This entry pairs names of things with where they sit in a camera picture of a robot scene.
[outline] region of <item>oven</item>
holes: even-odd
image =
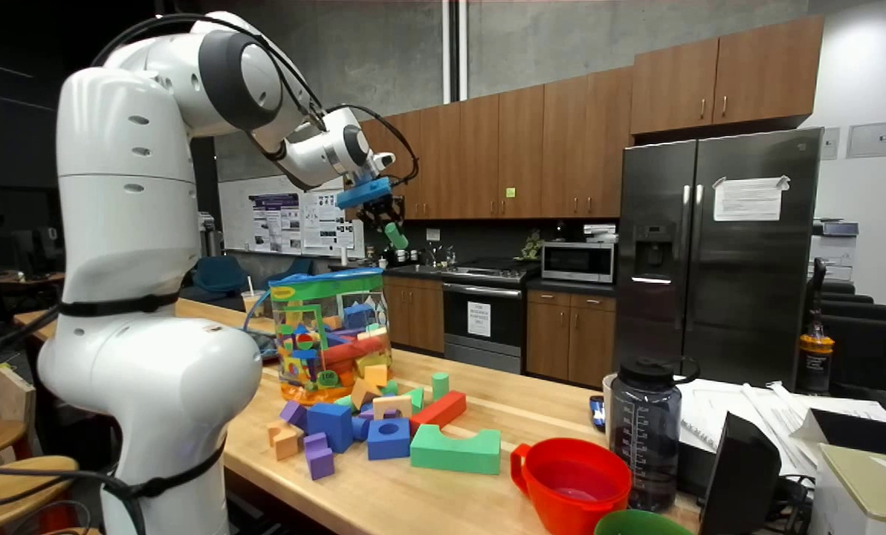
[[[485,368],[523,371],[523,282],[442,282],[442,355]]]

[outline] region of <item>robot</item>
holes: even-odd
[[[388,197],[391,154],[369,150],[352,109],[320,109],[292,60],[232,13],[115,46],[61,84],[69,260],[37,377],[119,422],[119,484],[101,490],[110,535],[228,533],[220,448],[262,358],[242,331],[174,318],[174,297],[199,257],[190,139],[234,132],[303,190],[342,179],[342,208]]]

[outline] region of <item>lower cabinet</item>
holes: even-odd
[[[388,341],[442,355],[442,282],[384,277]]]
[[[534,289],[526,297],[526,371],[601,386],[616,368],[616,297]]]

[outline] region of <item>water bottle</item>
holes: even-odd
[[[659,367],[622,367],[613,380],[608,448],[632,474],[629,508],[665,511],[677,484],[681,389]]]

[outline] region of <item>red toy block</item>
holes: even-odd
[[[430,401],[424,410],[418,410],[410,426],[412,432],[424,422],[430,426],[448,426],[451,419],[457,419],[460,414],[467,414],[467,396],[448,389],[442,399]]]

